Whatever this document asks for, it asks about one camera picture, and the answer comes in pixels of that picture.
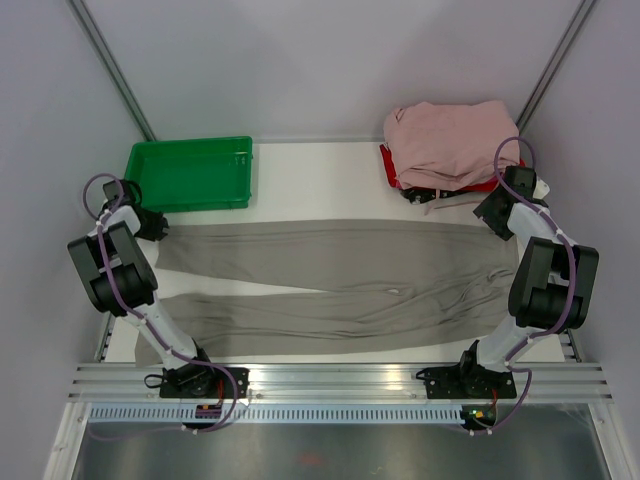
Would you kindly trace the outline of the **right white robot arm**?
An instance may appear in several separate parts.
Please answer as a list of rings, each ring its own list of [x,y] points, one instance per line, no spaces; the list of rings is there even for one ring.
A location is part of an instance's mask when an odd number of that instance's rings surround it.
[[[533,345],[586,320],[599,254],[560,229],[546,204],[534,198],[536,186],[533,169],[508,167],[474,210],[500,239],[516,239],[524,253],[509,290],[507,316],[473,346],[476,361],[456,370],[457,387],[469,396],[490,387],[491,371],[510,371]]]

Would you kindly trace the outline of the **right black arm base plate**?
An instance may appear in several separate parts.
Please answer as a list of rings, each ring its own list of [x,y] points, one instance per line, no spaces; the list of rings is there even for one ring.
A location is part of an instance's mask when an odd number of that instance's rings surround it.
[[[423,382],[428,399],[493,400],[497,396],[500,400],[517,396],[512,373],[484,367],[470,370],[463,370],[460,365],[430,367],[419,371],[416,379]]]

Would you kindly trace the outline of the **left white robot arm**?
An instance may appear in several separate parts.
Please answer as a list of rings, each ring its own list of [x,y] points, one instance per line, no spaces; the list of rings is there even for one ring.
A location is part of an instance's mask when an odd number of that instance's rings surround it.
[[[193,395],[210,395],[218,374],[161,304],[156,275],[138,244],[140,239],[164,239],[167,219],[142,206],[137,183],[110,173],[87,181],[82,202],[94,227],[71,241],[67,251],[90,302],[99,312],[123,318],[136,328],[166,371],[185,370],[182,383]]]

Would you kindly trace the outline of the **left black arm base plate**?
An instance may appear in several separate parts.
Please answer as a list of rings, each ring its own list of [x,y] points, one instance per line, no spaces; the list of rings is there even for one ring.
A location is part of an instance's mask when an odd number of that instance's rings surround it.
[[[163,370],[159,396],[167,399],[232,399],[230,378],[217,369],[187,364]]]

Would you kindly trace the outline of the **grey trousers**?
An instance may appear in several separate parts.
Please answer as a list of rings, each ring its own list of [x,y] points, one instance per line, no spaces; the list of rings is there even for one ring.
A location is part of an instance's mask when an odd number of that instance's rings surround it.
[[[485,336],[504,318],[515,241],[468,225],[312,220],[172,228],[160,284],[188,276],[267,285],[267,295],[187,288],[161,302],[214,357],[340,355]]]

